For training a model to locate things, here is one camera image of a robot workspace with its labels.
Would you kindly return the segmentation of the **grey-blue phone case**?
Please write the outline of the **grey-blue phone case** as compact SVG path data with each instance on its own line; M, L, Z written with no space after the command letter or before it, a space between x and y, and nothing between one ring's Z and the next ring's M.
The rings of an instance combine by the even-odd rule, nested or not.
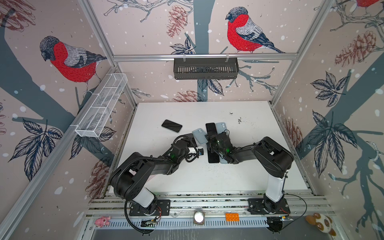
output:
M227 133L227 126L226 126L226 123L224 122L220 122L220 123L215 123L215 126L216 126L216 130L217 130L217 134L221 134L221 133Z

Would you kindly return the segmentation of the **black phone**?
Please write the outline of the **black phone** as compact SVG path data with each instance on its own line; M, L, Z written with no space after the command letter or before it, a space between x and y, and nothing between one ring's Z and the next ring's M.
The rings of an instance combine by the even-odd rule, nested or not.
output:
M206 123L206 130L209 137L217 135L217 128L215 123Z
M167 130L174 132L174 133L179 133L183 127L182 125L175 123L173 121L170 121L170 120L164 120L164 122L162 123L161 126Z

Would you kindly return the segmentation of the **light-blue phone case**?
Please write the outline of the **light-blue phone case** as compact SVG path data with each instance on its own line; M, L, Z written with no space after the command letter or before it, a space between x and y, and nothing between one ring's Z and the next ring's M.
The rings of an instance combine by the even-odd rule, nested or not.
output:
M199 145L204 145L208 142L207 138L206 138L206 133L203 129L201 128L198 128L194 131L192 131L192 134L195 138L195 140L199 143Z
M220 158L220 163L221 163L221 164L227 164L228 162L227 162L225 159Z

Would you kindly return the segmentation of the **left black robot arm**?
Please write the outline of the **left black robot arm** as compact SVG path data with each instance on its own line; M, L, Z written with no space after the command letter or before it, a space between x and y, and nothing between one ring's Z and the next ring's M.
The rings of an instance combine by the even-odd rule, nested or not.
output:
M187 163L204 155L204 149L199 148L192 134L180 135L175 138L170 148L159 157L143 156L138 152L131 154L110 175L109 184L113 187L116 197L125 201L124 214L128 224L137 232L150 235L153 230L137 227L129 218L128 208L139 207L139 213L153 215L151 220L157 224L165 208L158 204L157 196L145 188L145 184L152 175L171 175L180 166L182 161Z

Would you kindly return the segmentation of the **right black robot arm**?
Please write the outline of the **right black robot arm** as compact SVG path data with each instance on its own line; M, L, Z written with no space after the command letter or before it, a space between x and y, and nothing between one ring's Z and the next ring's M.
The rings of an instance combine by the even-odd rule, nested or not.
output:
M252 215L291 213L285 199L284 186L294 162L293 155L270 137L245 147L234 147L226 132L206 135L207 149L228 164L257 160L267 171L267 189L262 199L248 199L248 212Z

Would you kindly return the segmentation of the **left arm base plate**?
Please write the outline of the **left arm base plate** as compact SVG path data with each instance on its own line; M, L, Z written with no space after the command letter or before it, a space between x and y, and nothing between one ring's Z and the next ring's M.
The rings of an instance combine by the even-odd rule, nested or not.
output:
M152 217L168 216L170 214L170 200L154 199L148 207L144 208L139 203L132 203L130 206L130 217Z

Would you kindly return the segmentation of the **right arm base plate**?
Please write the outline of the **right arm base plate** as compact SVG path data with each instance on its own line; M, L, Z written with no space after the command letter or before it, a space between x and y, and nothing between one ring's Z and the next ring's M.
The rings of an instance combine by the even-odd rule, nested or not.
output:
M290 215L291 210L287 200L282 198L275 203L269 199L248 199L249 207L247 209L252 215Z

